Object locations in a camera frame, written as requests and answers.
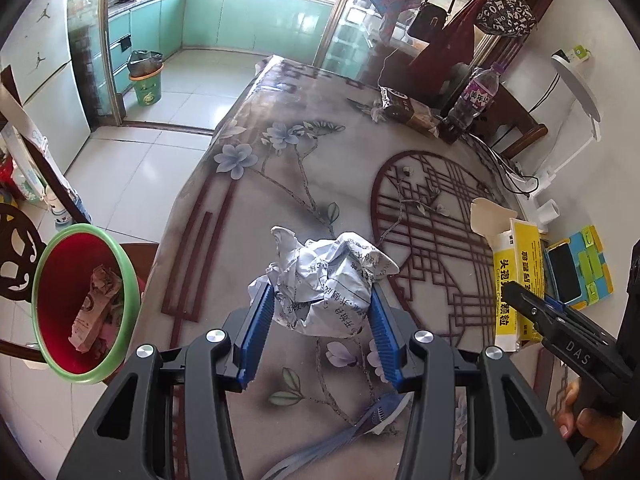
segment dining table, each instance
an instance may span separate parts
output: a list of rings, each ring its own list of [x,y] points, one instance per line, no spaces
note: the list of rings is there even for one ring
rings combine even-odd
[[[356,233],[399,267],[380,283],[391,307],[457,348],[491,345],[493,255],[470,204],[508,197],[476,150],[388,119],[380,91],[358,81],[277,56],[258,68],[174,201],[129,354],[186,346],[249,306],[248,285],[277,259],[274,226],[302,244]],[[465,469],[460,390],[453,478]],[[395,478],[411,402],[389,406],[391,392],[368,324],[345,337],[272,322],[255,379],[226,394],[244,478]],[[180,387],[173,418],[181,480]]]

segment cardboard box in trash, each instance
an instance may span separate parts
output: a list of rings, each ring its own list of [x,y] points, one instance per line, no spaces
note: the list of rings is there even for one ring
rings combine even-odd
[[[516,281],[539,298],[545,295],[543,253],[538,226],[485,198],[471,204],[471,229],[486,238],[494,252],[495,345],[515,352],[520,343],[540,340],[533,323],[502,302],[502,285]]]

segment red bag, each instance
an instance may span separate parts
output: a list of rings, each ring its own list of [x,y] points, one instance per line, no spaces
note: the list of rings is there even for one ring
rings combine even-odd
[[[409,64],[420,90],[436,96],[456,63],[470,64],[474,58],[474,23],[487,0],[470,0]]]

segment finger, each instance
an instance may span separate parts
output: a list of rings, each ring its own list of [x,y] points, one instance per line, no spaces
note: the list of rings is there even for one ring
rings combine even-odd
[[[572,412],[563,412],[556,417],[556,427],[560,431],[562,438],[567,440],[575,431],[574,414]]]
[[[578,416],[577,427],[583,436],[598,444],[582,465],[587,471],[603,465],[616,452],[622,440],[622,421],[596,410],[582,410]]]
[[[570,382],[564,390],[564,405],[573,406],[580,392],[580,379]]]

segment white refrigerator door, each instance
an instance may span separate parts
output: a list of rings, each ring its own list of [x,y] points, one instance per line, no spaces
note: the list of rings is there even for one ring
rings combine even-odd
[[[0,63],[11,65],[20,100],[27,99],[71,60],[66,0],[31,0],[2,46]]]
[[[24,111],[49,140],[53,160],[65,173],[90,133],[70,62],[41,86]]]

